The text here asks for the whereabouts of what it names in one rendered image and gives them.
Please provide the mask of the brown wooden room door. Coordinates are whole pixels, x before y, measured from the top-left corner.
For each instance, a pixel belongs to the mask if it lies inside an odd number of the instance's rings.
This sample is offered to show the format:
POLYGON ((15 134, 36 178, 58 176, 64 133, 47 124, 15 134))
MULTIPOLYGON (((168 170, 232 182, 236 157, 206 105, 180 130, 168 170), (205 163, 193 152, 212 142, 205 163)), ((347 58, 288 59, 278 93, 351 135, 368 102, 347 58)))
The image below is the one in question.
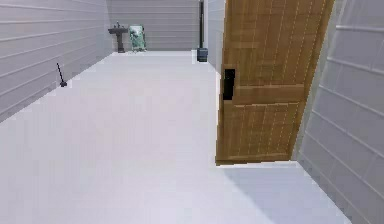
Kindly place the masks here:
POLYGON ((334 2, 227 0, 216 165, 291 159, 334 2))

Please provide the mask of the black pedestal sink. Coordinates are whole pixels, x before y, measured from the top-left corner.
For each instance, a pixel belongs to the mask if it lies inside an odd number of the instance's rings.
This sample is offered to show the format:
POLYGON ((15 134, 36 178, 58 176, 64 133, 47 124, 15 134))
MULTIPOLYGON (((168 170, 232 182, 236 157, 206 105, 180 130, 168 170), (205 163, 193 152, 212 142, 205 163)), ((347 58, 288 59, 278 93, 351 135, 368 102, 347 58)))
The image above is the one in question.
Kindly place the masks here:
POLYGON ((119 22, 116 22, 116 24, 112 27, 112 28, 109 28, 108 29, 108 32, 111 34, 111 35, 115 35, 116 36, 116 40, 117 40, 117 51, 119 53, 124 53, 125 52, 125 49, 124 49, 124 46, 123 46, 123 39, 122 39, 122 35, 124 33, 127 33, 128 32, 128 29, 125 28, 124 26, 122 26, 119 22))

